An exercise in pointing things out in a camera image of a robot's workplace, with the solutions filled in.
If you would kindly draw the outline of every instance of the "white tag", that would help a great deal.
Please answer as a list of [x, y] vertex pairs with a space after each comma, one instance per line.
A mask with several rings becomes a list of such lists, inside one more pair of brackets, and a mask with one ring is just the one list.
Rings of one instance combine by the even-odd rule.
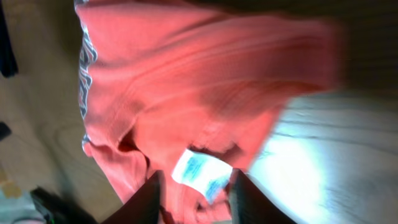
[[186, 149], [174, 167], [173, 179], [199, 191], [211, 204], [228, 184], [233, 168], [204, 153]]

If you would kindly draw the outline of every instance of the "wooden surface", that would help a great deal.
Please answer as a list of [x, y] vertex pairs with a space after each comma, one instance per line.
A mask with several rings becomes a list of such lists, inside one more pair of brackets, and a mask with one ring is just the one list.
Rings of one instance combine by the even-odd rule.
[[[21, 188], [39, 185], [58, 192], [102, 220], [120, 202], [80, 146], [81, 32], [72, 0], [2, 2], [21, 72], [0, 79], [0, 120], [13, 131], [0, 142], [0, 163]], [[386, 0], [285, 0], [272, 7], [340, 18], [348, 34], [345, 89], [294, 100], [251, 171], [297, 219], [398, 220], [395, 5]]]

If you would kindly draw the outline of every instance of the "wrinkled fabric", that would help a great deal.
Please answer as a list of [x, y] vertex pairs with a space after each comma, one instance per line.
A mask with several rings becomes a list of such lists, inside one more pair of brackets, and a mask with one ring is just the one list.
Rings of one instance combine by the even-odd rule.
[[183, 1], [91, 0], [76, 12], [84, 150], [123, 202], [163, 170], [166, 223], [231, 219], [226, 192], [209, 205], [171, 178], [187, 147], [246, 170], [289, 98], [337, 85], [326, 22]]

